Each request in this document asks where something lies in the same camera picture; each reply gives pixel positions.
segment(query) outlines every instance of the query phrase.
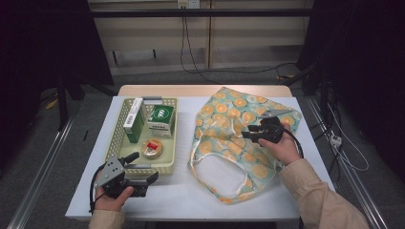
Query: white table surface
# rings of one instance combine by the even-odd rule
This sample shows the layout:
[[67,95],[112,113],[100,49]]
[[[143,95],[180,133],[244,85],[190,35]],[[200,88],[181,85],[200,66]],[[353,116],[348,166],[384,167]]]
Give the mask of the white table surface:
[[[66,217],[70,219],[89,220],[91,217],[89,213],[90,182],[96,168],[104,162],[109,139],[112,136],[111,130],[115,127],[125,98],[126,96],[116,96],[113,99],[95,148],[66,212]],[[278,176],[275,176],[257,197],[228,205],[217,200],[191,175],[187,162],[195,130],[195,116],[207,99],[208,97],[179,97],[175,172],[171,176],[160,176],[158,181],[149,187],[146,198],[129,198],[122,207],[127,219],[138,221],[298,219],[296,201]],[[271,100],[301,112],[294,97],[272,97]],[[296,136],[301,142],[305,158],[318,176],[334,190],[304,118],[299,124]]]

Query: green box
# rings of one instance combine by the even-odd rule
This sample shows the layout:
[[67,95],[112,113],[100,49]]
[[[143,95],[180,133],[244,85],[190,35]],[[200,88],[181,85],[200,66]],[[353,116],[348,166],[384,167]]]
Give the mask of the green box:
[[123,125],[125,134],[127,134],[129,142],[131,143],[138,143],[145,122],[142,112],[142,101],[142,98],[134,99],[134,103]]
[[171,137],[175,126],[174,116],[173,106],[155,105],[147,121],[152,135]]

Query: human hand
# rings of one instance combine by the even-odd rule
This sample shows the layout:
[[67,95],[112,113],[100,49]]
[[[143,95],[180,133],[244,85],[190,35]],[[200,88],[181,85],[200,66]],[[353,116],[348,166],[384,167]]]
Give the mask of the human hand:
[[[290,131],[290,127],[287,123],[282,123],[282,125],[285,129]],[[258,142],[260,145],[268,148],[271,153],[286,166],[301,158],[298,155],[294,139],[287,133],[283,133],[283,137],[277,144],[262,138],[260,138]]]
[[125,201],[132,195],[133,192],[134,187],[128,186],[118,198],[109,198],[104,195],[104,188],[98,187],[96,189],[96,198],[100,198],[96,201],[95,209],[120,212],[122,205],[124,205]]

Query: table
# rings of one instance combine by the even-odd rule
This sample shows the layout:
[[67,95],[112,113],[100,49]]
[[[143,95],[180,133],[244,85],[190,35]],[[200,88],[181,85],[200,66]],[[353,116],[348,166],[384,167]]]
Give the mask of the table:
[[[130,198],[122,211],[127,219],[144,221],[278,221],[298,219],[295,199],[276,176],[257,197],[237,204],[223,204],[205,190],[186,166],[191,150],[194,117],[208,97],[218,91],[220,85],[128,85],[123,86],[113,99],[95,148],[89,158],[83,176],[66,213],[71,219],[88,220],[90,181],[96,168],[103,163],[108,147],[108,136],[114,128],[118,109],[125,96],[164,95],[179,98],[177,150],[175,172],[171,176],[160,176],[152,184],[146,198]],[[286,86],[242,86],[227,85],[239,92],[269,97],[271,100],[291,106],[301,111],[296,98],[291,96]],[[303,118],[296,132],[307,160],[319,177],[333,190],[325,165],[316,149]]]

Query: basket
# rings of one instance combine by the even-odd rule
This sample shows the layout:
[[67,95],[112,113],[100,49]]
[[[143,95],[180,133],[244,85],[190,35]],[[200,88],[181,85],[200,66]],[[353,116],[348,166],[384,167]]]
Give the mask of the basket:
[[159,172],[162,175],[171,175],[174,170],[175,153],[176,153],[176,135],[177,135],[177,120],[178,120],[178,99],[174,97],[144,97],[142,104],[142,111],[145,118],[152,112],[154,105],[168,105],[175,108],[174,115],[174,130],[172,137],[153,136],[148,129],[148,125],[143,125],[142,132],[140,134],[138,143],[130,143],[128,137],[123,129],[125,119],[131,109],[134,102],[134,98],[124,99],[120,113],[117,119],[117,124],[114,129],[114,134],[111,138],[108,151],[105,157],[107,161],[109,157],[116,156],[117,158],[126,157],[133,152],[141,152],[142,143],[153,137],[161,141],[163,145],[163,151],[161,155],[156,159],[149,159],[142,153],[139,154],[139,158],[134,160],[131,164],[125,166],[126,176],[138,176],[138,175],[152,175],[155,172]]

